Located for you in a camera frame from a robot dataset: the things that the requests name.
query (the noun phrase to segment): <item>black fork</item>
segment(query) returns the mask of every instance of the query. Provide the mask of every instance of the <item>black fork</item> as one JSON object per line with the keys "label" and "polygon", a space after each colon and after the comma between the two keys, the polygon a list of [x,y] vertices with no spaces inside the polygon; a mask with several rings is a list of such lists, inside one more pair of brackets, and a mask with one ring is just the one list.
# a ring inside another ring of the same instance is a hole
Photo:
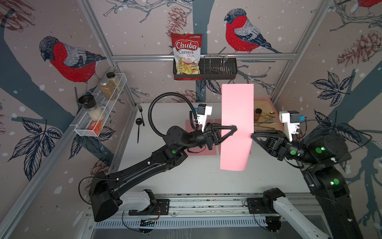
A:
{"label": "black fork", "polygon": [[143,111],[142,106],[138,106],[138,108],[139,108],[139,112],[141,113],[142,123],[143,123],[143,126],[144,126],[144,120],[143,120],[143,115],[142,115],[142,111]]}

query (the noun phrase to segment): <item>table surface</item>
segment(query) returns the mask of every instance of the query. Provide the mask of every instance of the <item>table surface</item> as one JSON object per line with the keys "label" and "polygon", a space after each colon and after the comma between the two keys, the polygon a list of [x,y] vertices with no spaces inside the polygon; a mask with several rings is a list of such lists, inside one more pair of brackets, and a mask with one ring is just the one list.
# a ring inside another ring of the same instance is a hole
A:
{"label": "table surface", "polygon": [[[147,119],[149,105],[149,103],[141,104],[146,125],[140,126],[139,143],[137,143],[138,125],[134,124],[119,170],[145,160],[150,157],[151,152],[165,144],[149,125]],[[208,119],[220,119],[221,103],[207,105],[213,106],[212,115]],[[171,126],[176,125],[185,129],[189,110],[186,103],[157,103],[153,109],[152,119],[159,132],[165,134]],[[136,119],[140,117],[141,114],[138,112]],[[131,191],[151,189],[154,193],[260,193],[278,187],[284,193],[309,192],[299,169],[293,168],[285,161],[278,161],[255,142],[252,143],[245,171],[221,170],[219,150],[218,148],[215,150],[216,155],[212,156],[189,156],[179,166],[150,177],[133,187]]]}

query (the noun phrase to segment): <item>pink mat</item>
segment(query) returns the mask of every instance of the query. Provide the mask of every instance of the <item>pink mat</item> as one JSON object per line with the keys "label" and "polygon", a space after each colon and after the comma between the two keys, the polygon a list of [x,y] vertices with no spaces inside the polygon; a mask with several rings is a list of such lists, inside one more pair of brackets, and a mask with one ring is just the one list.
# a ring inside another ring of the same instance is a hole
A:
{"label": "pink mat", "polygon": [[[207,119],[207,123],[212,123],[212,119]],[[194,129],[190,125],[190,120],[186,120],[185,131],[187,131],[187,132],[194,131]],[[199,147],[190,148],[190,151],[193,151],[193,152],[200,152],[201,150],[203,150],[203,149],[201,149]],[[200,152],[200,153],[189,153],[189,152],[186,151],[186,154],[188,156],[211,156],[211,155],[217,155],[217,153],[216,153],[216,146],[213,145],[212,146],[212,150],[208,150],[208,148],[206,148],[205,150],[203,150],[203,152]]]}
{"label": "pink mat", "polygon": [[221,144],[220,169],[243,171],[247,167],[253,133],[253,84],[222,85],[222,125],[237,131]]}

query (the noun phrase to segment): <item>black spoon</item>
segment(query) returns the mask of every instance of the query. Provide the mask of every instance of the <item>black spoon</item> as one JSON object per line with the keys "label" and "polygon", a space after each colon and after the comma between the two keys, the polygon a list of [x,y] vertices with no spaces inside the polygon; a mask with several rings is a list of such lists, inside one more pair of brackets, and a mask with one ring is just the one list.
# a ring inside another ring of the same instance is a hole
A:
{"label": "black spoon", "polygon": [[143,120],[141,118],[138,118],[135,120],[135,123],[138,125],[138,139],[137,143],[139,143],[139,126],[142,124]]}

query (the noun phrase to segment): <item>red bird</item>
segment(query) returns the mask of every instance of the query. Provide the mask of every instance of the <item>red bird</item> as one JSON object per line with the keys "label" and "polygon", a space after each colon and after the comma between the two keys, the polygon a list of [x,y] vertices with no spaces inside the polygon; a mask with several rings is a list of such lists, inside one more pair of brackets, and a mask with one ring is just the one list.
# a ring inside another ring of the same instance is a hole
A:
{"label": "red bird", "polygon": [[68,80],[86,82],[96,73],[98,63],[106,57],[93,54],[80,47],[72,47],[52,36],[40,42],[40,52],[44,61],[52,65]]}
{"label": "red bird", "polygon": [[273,49],[270,43],[264,39],[260,30],[249,21],[247,13],[243,9],[232,9],[224,20],[227,21],[225,38],[235,52],[250,53],[254,49],[269,49],[275,53],[281,53]]}

